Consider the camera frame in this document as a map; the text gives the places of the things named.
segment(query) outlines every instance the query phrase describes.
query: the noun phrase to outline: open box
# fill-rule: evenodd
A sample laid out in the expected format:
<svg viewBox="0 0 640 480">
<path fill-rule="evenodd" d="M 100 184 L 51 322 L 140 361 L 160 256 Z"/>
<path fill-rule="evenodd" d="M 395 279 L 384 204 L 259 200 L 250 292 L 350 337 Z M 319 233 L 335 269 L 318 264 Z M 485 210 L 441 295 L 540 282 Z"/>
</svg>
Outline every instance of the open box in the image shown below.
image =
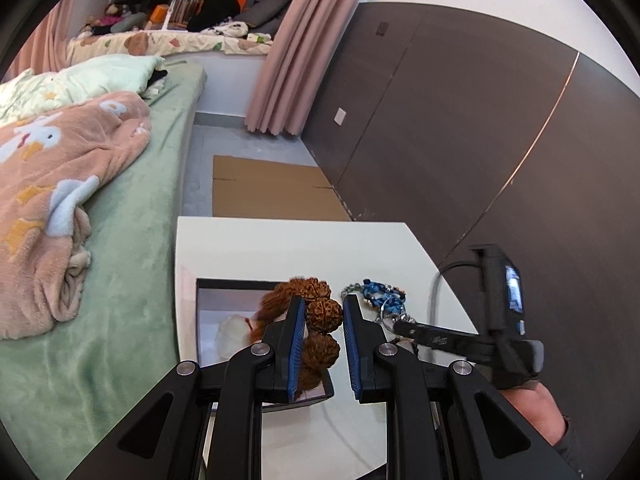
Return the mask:
<svg viewBox="0 0 640 480">
<path fill-rule="evenodd" d="M 251 318 L 260 309 L 260 300 L 265 292 L 273 290 L 278 282 L 252 282 L 243 280 L 196 280 L 196 334 L 198 362 L 201 367 L 225 361 L 218 354 L 216 339 L 220 324 L 229 316 L 236 314 Z M 289 410 L 302 406 L 311 406 L 334 396 L 331 375 L 322 374 L 322 382 L 313 390 L 303 392 L 298 400 L 291 404 L 267 404 L 264 412 Z"/>
</svg>

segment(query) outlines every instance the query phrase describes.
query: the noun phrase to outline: black cable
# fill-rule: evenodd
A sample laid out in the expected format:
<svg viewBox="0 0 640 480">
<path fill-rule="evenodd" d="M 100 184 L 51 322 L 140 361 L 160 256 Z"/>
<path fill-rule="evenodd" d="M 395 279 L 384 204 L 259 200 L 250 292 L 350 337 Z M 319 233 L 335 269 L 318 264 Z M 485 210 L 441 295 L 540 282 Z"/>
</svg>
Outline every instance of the black cable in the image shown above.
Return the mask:
<svg viewBox="0 0 640 480">
<path fill-rule="evenodd" d="M 433 279 L 433 285 L 431 285 L 431 293 L 429 295 L 429 324 L 431 326 L 436 326 L 438 292 L 440 291 L 442 276 L 448 270 L 455 269 L 456 267 L 476 267 L 478 269 L 482 268 L 482 266 L 478 262 L 465 260 L 461 262 L 453 262 L 452 264 L 447 264 L 438 269 L 438 273 Z M 433 362 L 433 349 L 431 348 L 428 349 L 428 359 L 429 361 Z"/>
</svg>

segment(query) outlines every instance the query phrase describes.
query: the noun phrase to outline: pink curtain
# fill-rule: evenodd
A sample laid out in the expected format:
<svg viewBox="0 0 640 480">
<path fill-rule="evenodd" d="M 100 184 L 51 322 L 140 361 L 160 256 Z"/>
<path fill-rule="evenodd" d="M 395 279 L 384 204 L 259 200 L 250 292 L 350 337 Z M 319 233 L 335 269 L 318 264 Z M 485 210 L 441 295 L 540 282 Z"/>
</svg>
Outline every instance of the pink curtain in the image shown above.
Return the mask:
<svg viewBox="0 0 640 480">
<path fill-rule="evenodd" d="M 7 71 L 7 78 L 33 68 L 36 74 L 66 67 L 66 44 L 74 0 L 60 0 L 22 46 Z"/>
<path fill-rule="evenodd" d="M 252 94 L 251 132 L 299 135 L 358 0 L 293 0 Z"/>
</svg>

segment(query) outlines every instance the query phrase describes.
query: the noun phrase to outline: white table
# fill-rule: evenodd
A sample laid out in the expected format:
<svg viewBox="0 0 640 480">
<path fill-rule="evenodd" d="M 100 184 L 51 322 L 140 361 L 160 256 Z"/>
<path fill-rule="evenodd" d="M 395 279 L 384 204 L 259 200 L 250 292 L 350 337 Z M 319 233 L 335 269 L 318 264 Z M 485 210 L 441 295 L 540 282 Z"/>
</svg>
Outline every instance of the white table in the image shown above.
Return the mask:
<svg viewBox="0 0 640 480">
<path fill-rule="evenodd" d="M 427 322 L 436 273 L 433 261 L 401 223 L 180 217 L 175 251 L 180 358 L 197 361 L 197 278 L 287 281 L 317 276 L 327 281 L 337 301 L 346 285 L 370 278 L 405 290 L 408 313 Z M 363 313 L 371 319 L 370 311 Z M 437 325 L 476 332 L 446 283 L 439 295 Z M 344 349 L 342 330 L 332 335 Z M 453 359 L 439 352 L 436 356 L 443 365 Z M 353 480 L 386 462 L 385 407 L 360 405 L 354 399 L 344 350 L 330 372 L 335 387 L 331 399 L 264 414 L 265 480 Z"/>
</svg>

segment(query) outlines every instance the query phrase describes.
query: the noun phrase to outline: gray tile floor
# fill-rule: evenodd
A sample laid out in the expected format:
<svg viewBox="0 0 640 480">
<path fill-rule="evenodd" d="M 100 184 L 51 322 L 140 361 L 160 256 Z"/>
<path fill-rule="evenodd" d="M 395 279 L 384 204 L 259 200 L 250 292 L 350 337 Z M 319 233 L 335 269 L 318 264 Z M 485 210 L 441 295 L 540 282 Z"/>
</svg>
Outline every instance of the gray tile floor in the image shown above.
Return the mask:
<svg viewBox="0 0 640 480">
<path fill-rule="evenodd" d="M 184 176 L 182 214 L 212 216 L 213 156 L 232 155 L 316 166 L 300 138 L 251 134 L 217 126 L 194 126 Z"/>
</svg>

